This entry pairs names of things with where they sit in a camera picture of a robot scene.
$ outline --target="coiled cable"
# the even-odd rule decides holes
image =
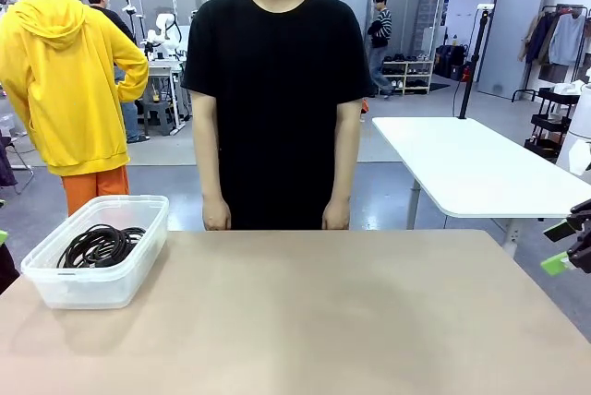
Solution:
[[[109,268],[126,259],[145,233],[139,227],[120,231],[107,224],[95,224],[72,240],[57,267]]]

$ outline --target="beige table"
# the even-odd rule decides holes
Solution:
[[[171,233],[132,304],[0,297],[6,395],[578,395],[591,346],[488,235]]]

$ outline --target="black mat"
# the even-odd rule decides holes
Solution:
[[[429,91],[432,92],[434,90],[449,88],[450,86],[451,84],[431,83]]]

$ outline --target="yellow hoodie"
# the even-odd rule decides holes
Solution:
[[[126,72],[115,85],[113,63]],[[129,162],[120,102],[141,97],[148,61],[103,12],[23,0],[0,19],[0,82],[51,173]]]

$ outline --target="short sleeve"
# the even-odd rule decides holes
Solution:
[[[373,94],[368,58],[357,18],[347,5],[344,6],[342,17],[335,33],[338,37],[334,59],[338,74],[334,95],[337,103],[353,102]]]
[[[191,22],[188,34],[187,62],[181,86],[194,92],[217,97],[219,83],[215,55],[215,37],[211,24],[211,12],[207,5],[201,7]]]

